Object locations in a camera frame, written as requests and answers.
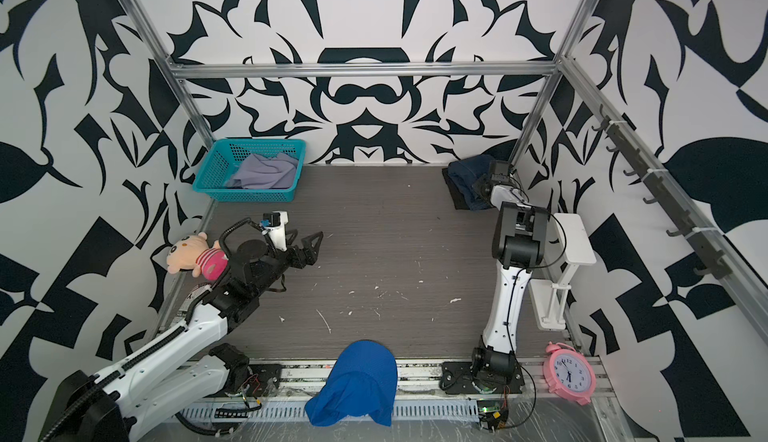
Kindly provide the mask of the dark blue denim skirt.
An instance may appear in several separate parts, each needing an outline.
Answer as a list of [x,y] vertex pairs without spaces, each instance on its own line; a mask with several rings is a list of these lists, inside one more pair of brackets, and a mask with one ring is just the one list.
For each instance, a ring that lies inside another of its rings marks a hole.
[[494,161],[492,156],[481,154],[451,162],[446,167],[449,176],[463,193],[470,211],[492,208],[490,202],[482,200],[472,189],[473,183],[489,170],[492,161]]

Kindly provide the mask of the lavender grey skirt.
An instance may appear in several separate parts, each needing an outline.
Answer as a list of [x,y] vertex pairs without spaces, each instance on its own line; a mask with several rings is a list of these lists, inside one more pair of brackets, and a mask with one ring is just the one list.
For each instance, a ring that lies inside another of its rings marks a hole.
[[245,190],[286,190],[293,185],[298,168],[298,160],[285,153],[275,157],[251,154],[242,161],[227,186]]

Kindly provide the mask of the black skirt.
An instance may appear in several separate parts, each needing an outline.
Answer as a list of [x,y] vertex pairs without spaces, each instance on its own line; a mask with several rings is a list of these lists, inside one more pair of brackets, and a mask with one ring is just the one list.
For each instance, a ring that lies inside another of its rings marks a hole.
[[469,206],[466,203],[463,193],[459,190],[458,186],[454,183],[448,173],[447,168],[441,170],[443,180],[448,188],[451,201],[456,210],[469,210]]

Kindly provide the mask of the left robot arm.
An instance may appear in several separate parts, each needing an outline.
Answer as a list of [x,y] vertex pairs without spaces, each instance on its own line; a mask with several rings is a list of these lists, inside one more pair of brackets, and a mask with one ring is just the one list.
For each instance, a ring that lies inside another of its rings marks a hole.
[[77,371],[59,384],[42,441],[137,441],[190,404],[237,392],[250,359],[224,337],[258,307],[266,292],[284,291],[285,273],[316,263],[323,233],[277,247],[272,231],[236,252],[221,248],[227,267],[190,304],[186,315],[136,352],[93,375]]

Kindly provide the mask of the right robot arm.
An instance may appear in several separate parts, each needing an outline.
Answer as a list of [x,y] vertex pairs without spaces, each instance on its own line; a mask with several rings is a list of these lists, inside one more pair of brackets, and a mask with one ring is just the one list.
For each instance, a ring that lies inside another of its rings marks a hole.
[[547,209],[531,205],[514,186],[508,162],[493,160],[473,189],[498,209],[491,244],[497,279],[488,322],[473,351],[473,381],[484,386],[522,383],[517,360],[518,322],[524,294],[536,269],[543,266]]

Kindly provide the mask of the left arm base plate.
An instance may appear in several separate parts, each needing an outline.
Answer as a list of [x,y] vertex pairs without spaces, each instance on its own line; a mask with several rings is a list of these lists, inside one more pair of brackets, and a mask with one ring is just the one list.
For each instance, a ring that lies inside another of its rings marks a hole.
[[278,363],[250,364],[231,375],[225,387],[211,397],[260,398],[277,393],[281,385],[283,365]]

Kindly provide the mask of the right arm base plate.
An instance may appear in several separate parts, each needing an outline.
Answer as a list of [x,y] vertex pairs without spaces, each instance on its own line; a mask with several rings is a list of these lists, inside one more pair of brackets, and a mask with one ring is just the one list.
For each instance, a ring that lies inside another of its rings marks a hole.
[[483,370],[473,374],[469,361],[445,361],[440,369],[438,387],[448,395],[501,395],[504,390],[516,395],[524,391],[525,376],[521,368],[517,368],[510,379]]

